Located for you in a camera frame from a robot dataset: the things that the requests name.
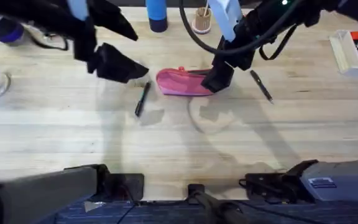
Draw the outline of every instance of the pen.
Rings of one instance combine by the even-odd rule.
[[[260,80],[258,74],[257,74],[255,71],[253,71],[253,70],[251,70],[250,73],[251,73],[252,78],[254,78],[256,84],[258,84],[260,90],[262,90],[262,93],[266,96],[266,99],[267,99],[271,104],[274,104],[274,103],[273,103],[273,98],[272,98],[272,96],[270,96],[270,93],[267,91],[266,87],[264,86],[264,84],[263,84],[262,81]]]
[[[150,90],[151,82],[147,82],[143,89],[142,97],[140,98],[139,102],[137,102],[136,109],[135,109],[135,115],[137,117],[140,117],[140,114],[143,112],[144,102],[146,100],[146,96]]]

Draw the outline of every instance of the cup of wooden sticks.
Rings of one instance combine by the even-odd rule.
[[[211,30],[211,15],[208,4],[206,7],[198,8],[192,23],[193,31],[197,34],[207,34]]]

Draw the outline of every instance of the wooden table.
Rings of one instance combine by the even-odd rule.
[[[162,34],[149,29],[145,8],[123,13],[139,41],[99,29],[99,43],[145,63],[153,79],[163,68],[210,66],[213,56],[189,38],[178,9],[168,9]],[[230,88],[211,97],[164,96],[154,85],[140,120],[141,88],[87,74],[72,51],[0,44],[0,69],[12,75],[0,97],[0,179],[105,163],[111,172],[145,174],[145,200],[185,198],[190,183],[218,198],[244,198],[237,181],[246,173],[307,159],[356,160],[358,78],[337,72],[328,36],[338,29],[358,27],[325,12],[318,25],[300,27],[278,59],[255,55],[252,68],[274,105],[248,72],[236,70]],[[213,46],[219,38],[216,24],[203,36]]]

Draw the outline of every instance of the black cable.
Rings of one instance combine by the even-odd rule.
[[[123,214],[123,216],[118,220],[118,222],[116,224],[120,224],[120,222],[122,222],[123,219],[128,215],[128,213],[135,207],[136,207],[136,204],[133,204],[133,206],[130,209],[128,209],[126,213]]]
[[[296,220],[296,221],[301,221],[301,222],[310,223],[310,224],[325,224],[323,222],[314,221],[314,220],[311,220],[311,219],[308,219],[308,218],[297,217],[297,216],[289,215],[289,214],[286,214],[286,213],[267,210],[267,209],[260,208],[260,207],[255,206],[255,205],[248,204],[248,203],[240,201],[240,200],[236,200],[236,202],[240,203],[242,205],[245,205],[247,207],[253,208],[254,210],[258,210],[260,212],[265,212],[265,213],[269,213],[269,214],[272,214],[272,215],[277,215],[277,216],[280,216],[280,217],[290,218],[290,219]]]
[[[264,52],[264,46],[260,46],[259,48],[259,54],[264,60],[274,60],[277,58],[278,55],[280,55],[281,51],[284,49],[288,41],[290,40],[292,34],[295,32],[298,25],[294,25],[290,28],[290,30],[285,34],[284,39],[281,41],[280,45],[277,47],[277,50],[273,53],[271,57],[267,57]]]
[[[205,44],[200,38],[197,37],[197,35],[192,31],[189,22],[187,21],[185,8],[183,6],[183,0],[179,0],[179,12],[180,17],[183,22],[183,25],[185,26],[185,29],[187,33],[190,35],[190,37],[204,50],[216,54],[216,55],[222,55],[222,56],[230,56],[235,54],[243,54],[248,50],[253,50],[254,48],[257,48],[260,46],[260,44],[264,43],[264,41],[268,38],[270,38],[272,35],[274,35],[279,28],[284,24],[284,22],[290,17],[290,15],[293,13],[293,11],[298,7],[303,1],[305,0],[296,0],[289,8],[288,10],[283,14],[279,20],[275,24],[269,28],[263,35],[261,35],[258,39],[255,41],[249,43],[248,45],[236,48],[236,49],[230,49],[230,50],[218,50],[216,48],[213,48],[207,44]]]

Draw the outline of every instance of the label sticker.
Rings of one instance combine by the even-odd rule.
[[[308,179],[313,188],[336,188],[334,181],[329,177],[318,177]]]

